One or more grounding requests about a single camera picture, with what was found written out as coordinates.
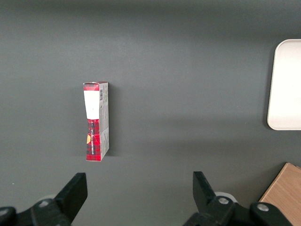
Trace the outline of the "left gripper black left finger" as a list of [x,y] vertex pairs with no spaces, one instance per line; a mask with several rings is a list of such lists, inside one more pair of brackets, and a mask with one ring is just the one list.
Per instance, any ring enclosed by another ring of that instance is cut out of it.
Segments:
[[17,212],[1,207],[2,226],[70,226],[87,199],[86,173],[76,173],[54,198],[44,198],[29,209]]

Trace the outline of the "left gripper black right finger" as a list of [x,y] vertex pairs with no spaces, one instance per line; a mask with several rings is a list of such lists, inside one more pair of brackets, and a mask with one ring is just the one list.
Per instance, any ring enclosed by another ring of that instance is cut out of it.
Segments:
[[193,172],[193,198],[198,212],[185,226],[290,226],[290,221],[274,205],[254,202],[242,207],[229,197],[217,196],[201,171]]

